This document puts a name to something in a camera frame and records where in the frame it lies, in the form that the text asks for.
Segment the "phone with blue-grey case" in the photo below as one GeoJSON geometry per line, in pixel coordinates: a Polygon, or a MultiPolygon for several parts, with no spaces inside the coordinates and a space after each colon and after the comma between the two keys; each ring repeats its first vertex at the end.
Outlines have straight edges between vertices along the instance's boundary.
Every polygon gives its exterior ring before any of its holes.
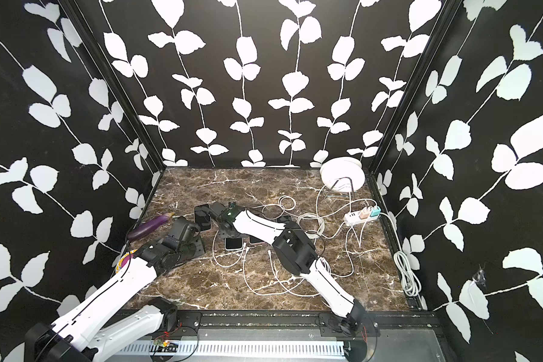
{"type": "Polygon", "coordinates": [[[210,230],[212,224],[209,204],[195,206],[194,218],[195,223],[199,226],[202,232],[210,230]]]}

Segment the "white charging cable pink phone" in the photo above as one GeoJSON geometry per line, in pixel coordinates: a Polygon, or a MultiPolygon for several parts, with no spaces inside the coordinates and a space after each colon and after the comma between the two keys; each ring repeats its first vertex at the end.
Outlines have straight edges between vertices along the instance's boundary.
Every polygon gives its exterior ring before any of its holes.
{"type": "Polygon", "coordinates": [[[238,265],[247,250],[247,244],[241,240],[239,248],[227,250],[225,248],[225,238],[217,230],[211,242],[211,259],[215,266],[220,268],[232,268],[238,265]]]}

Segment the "phone with white case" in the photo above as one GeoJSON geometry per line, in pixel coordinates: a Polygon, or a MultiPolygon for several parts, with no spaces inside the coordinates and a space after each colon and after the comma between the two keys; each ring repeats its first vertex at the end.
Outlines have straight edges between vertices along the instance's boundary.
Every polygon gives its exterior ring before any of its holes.
{"type": "Polygon", "coordinates": [[[224,245],[227,251],[242,250],[244,241],[242,238],[226,238],[224,245]]]}

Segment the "phone with pink case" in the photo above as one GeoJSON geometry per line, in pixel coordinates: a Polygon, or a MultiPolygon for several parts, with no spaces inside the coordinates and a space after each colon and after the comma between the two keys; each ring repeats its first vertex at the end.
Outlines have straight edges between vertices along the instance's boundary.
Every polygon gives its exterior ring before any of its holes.
{"type": "Polygon", "coordinates": [[[254,245],[260,245],[260,244],[265,244],[265,241],[259,239],[258,237],[255,237],[253,235],[250,235],[249,236],[249,244],[254,246],[254,245]]]}

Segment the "phone with mint case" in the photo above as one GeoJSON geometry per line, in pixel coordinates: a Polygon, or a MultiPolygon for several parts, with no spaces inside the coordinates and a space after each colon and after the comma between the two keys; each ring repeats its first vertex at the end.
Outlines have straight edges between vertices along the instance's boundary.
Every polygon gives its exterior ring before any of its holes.
{"type": "Polygon", "coordinates": [[[289,222],[292,222],[292,217],[290,215],[282,215],[280,217],[278,217],[276,220],[275,220],[277,223],[289,223],[289,222]]]}

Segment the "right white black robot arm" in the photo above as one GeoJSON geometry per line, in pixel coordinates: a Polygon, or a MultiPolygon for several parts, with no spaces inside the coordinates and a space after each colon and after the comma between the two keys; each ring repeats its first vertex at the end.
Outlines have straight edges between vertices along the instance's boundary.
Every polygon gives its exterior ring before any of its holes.
{"type": "Polygon", "coordinates": [[[235,204],[215,202],[202,210],[229,235],[247,235],[271,245],[283,267],[310,283],[324,298],[338,320],[335,330],[346,336],[356,335],[367,316],[366,309],[327,271],[324,258],[297,223],[271,221],[235,204]]]}

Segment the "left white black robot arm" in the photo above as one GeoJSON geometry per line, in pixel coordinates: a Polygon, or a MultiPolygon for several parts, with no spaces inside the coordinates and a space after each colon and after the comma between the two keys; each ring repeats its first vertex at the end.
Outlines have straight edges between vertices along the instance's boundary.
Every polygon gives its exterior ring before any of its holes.
{"type": "Polygon", "coordinates": [[[105,361],[132,342],[158,330],[182,327],[177,307],[155,297],[134,314],[109,320],[158,277],[202,256],[201,227],[185,217],[170,232],[138,248],[127,264],[98,291],[51,324],[38,323],[24,337],[25,361],[105,361]]]}

